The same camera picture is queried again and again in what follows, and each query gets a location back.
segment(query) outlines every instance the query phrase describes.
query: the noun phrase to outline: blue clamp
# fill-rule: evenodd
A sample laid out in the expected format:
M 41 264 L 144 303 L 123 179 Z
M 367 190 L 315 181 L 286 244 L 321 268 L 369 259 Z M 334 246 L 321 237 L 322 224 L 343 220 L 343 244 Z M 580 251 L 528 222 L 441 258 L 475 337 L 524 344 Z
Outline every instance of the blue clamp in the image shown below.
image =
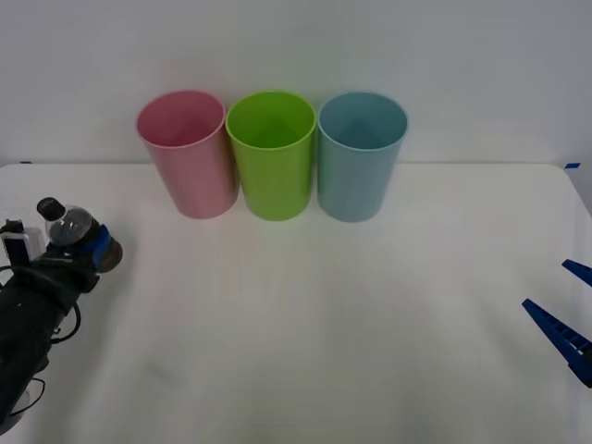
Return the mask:
M 101 226 L 101 232 L 96 239 L 84 246 L 85 253 L 92 253 L 92 263 L 98 267 L 101 263 L 101 259 L 109 247 L 111 241 L 111 234 L 105 225 Z
M 592 268 L 567 260 L 563 267 L 592 287 Z M 563 355 L 568 366 L 589 389 L 592 389 L 592 342 L 562 321 L 540 308 L 530 299 L 522 306 L 533 318 L 555 348 Z

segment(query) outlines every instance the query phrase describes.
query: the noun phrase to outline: bottle cap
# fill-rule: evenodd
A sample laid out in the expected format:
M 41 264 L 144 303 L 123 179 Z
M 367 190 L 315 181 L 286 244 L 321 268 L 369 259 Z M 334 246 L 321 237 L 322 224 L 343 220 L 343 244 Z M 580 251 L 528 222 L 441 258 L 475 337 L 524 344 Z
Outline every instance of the bottle cap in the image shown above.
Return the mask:
M 54 222 L 66 213 L 66 208 L 53 197 L 46 197 L 37 203 L 37 212 L 48 222 Z

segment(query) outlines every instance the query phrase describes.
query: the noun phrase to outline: white tabletop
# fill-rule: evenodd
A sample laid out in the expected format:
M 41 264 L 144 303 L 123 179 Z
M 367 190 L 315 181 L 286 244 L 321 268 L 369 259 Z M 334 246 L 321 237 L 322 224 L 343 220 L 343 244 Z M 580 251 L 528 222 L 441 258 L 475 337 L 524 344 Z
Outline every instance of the white tabletop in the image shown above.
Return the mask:
M 242 197 L 191 220 L 149 165 L 0 169 L 0 217 L 41 225 L 48 195 L 124 259 L 0 444 L 592 442 L 592 393 L 521 307 L 592 338 L 561 267 L 592 264 L 592 224 L 556 167 L 398 165 L 360 224 L 315 198 L 286 222 Z

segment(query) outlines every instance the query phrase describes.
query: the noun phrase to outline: cup rim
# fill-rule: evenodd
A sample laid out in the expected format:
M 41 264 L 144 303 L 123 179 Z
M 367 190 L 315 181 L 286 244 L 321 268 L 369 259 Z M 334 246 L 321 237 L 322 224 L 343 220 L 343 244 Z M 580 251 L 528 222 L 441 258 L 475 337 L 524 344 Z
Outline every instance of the cup rim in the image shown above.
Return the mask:
M 353 146 L 349 146 L 346 145 L 344 143 L 338 142 L 335 139 L 333 139 L 331 136 L 329 136 L 327 134 L 327 132 L 325 131 L 325 129 L 323 128 L 323 125 L 321 125 L 321 114 L 323 113 L 323 109 L 325 108 L 325 106 L 327 106 L 331 101 L 337 99 L 338 97 L 341 97 L 342 95 L 348 95 L 348 94 L 370 94 L 370 95 L 377 95 L 379 97 L 382 97 L 384 99 L 387 99 L 388 101 L 392 102 L 395 106 L 397 106 L 403 113 L 403 115 L 405 116 L 405 131 L 402 133 L 402 135 L 399 137 L 399 139 L 397 139 L 395 142 L 390 143 L 388 145 L 385 146 L 380 146 L 378 148 L 372 148 L 370 150 L 368 149 L 364 149 L 364 148 L 355 148 Z M 407 115 L 407 112 L 405 111 L 405 108 L 403 108 L 401 106 L 401 104 L 399 102 L 397 102 L 394 99 L 391 99 L 390 97 L 388 97 L 385 94 L 382 94 L 380 92 L 376 92 L 376 91 L 366 91 L 366 90 L 354 90 L 354 91 L 347 91 L 347 92 L 342 92 L 336 95 L 333 95 L 331 97 L 329 97 L 319 108 L 318 110 L 318 128 L 319 130 L 323 133 L 323 135 L 325 137 L 327 137 L 330 141 L 332 141 L 333 143 L 335 143 L 338 147 L 340 148 L 345 148 L 347 150 L 351 150 L 351 151 L 359 151 L 361 153 L 375 153 L 377 151 L 383 151 L 383 150 L 387 150 L 389 147 L 391 147 L 392 145 L 394 145 L 395 143 L 400 142 L 409 132 L 409 116 Z
M 306 132 L 306 134 L 304 134 L 304 136 L 302 136 L 298 141 L 293 142 L 290 145 L 276 146 L 274 148 L 262 148 L 260 146 L 253 146 L 253 145 L 250 145 L 249 143 L 245 143 L 241 139 L 239 139 L 238 137 L 236 137 L 234 134 L 232 134 L 232 131 L 228 127 L 228 116 L 230 116 L 230 113 L 243 100 L 250 99 L 252 97 L 255 97 L 255 95 L 260 95 L 260 94 L 265 94 L 265 93 L 284 93 L 284 94 L 287 94 L 287 95 L 291 95 L 292 97 L 296 97 L 297 99 L 300 99 L 303 102 L 305 102 L 306 105 L 313 112 L 313 125 Z M 279 151 L 279 150 L 287 150 L 287 149 L 293 147 L 294 145 L 297 145 L 297 144 L 301 143 L 302 141 L 304 141 L 305 139 L 307 139 L 315 131 L 315 128 L 318 125 L 318 116 L 316 114 L 316 111 L 315 111 L 315 108 L 313 107 L 313 105 L 308 100 L 306 100 L 306 98 L 304 96 L 299 95 L 296 92 L 292 92 L 292 91 L 288 91 L 288 90 L 261 90 L 261 91 L 256 91 L 256 92 L 253 92 L 251 94 L 245 95 L 244 97 L 241 97 L 241 99 L 239 99 L 233 106 L 230 107 L 230 109 L 226 113 L 226 119 L 225 120 L 226 120 L 226 122 L 225 122 L 225 125 L 224 126 L 226 127 L 226 133 L 228 134 L 228 136 L 230 137 L 230 139 L 232 139 L 233 141 L 236 141 L 236 142 L 240 143 L 241 145 L 246 146 L 247 148 L 250 148 L 250 149 L 253 149 L 253 150 L 257 150 L 257 151 L 265 151 L 265 152 Z
M 158 143 L 153 143 L 153 142 L 150 142 L 150 141 L 147 141 L 146 139 L 144 139 L 144 137 L 140 133 L 140 130 L 138 129 L 138 122 L 140 121 L 140 116 L 142 115 L 142 113 L 145 111 L 145 109 L 148 106 L 150 106 L 151 104 L 153 104 L 157 100 L 160 100 L 163 97 L 167 97 L 168 95 L 177 94 L 177 93 L 201 93 L 201 94 L 209 95 L 210 97 L 212 97 L 222 107 L 222 119 L 221 119 L 220 123 L 217 125 L 217 127 L 215 129 L 212 130 L 212 132 L 210 132 L 204 138 L 200 139 L 199 141 L 187 143 L 185 145 L 165 146 L 165 145 L 159 145 Z M 184 89 L 180 89 L 180 90 L 164 92 L 160 95 L 157 95 L 154 99 L 152 99 L 150 102 L 148 102 L 146 105 L 144 105 L 142 107 L 142 109 L 140 110 L 140 112 L 138 113 L 138 116 L 136 117 L 136 125 L 135 125 L 136 134 L 138 134 L 138 137 L 140 137 L 140 139 L 142 139 L 144 142 L 149 143 L 151 146 L 153 146 L 155 148 L 159 148 L 161 150 L 182 150 L 183 148 L 190 148 L 192 146 L 201 144 L 202 142 L 206 142 L 206 141 L 209 141 L 210 139 L 212 139 L 220 131 L 220 129 L 225 125 L 226 115 L 227 115 L 226 107 L 224 106 L 222 101 L 218 97 L 213 95 L 211 92 L 208 92 L 206 90 L 196 90 L 196 89 L 192 89 L 192 88 L 184 88 Z

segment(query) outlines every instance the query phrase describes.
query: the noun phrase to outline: green cup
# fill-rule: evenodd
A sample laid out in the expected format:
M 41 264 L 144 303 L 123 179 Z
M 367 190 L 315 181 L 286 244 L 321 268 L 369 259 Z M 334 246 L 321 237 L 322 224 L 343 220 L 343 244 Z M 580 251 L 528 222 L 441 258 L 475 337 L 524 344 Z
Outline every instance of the green cup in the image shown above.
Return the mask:
M 306 208 L 315 126 L 311 104 L 291 92 L 257 92 L 228 111 L 242 191 L 256 216 L 286 220 Z

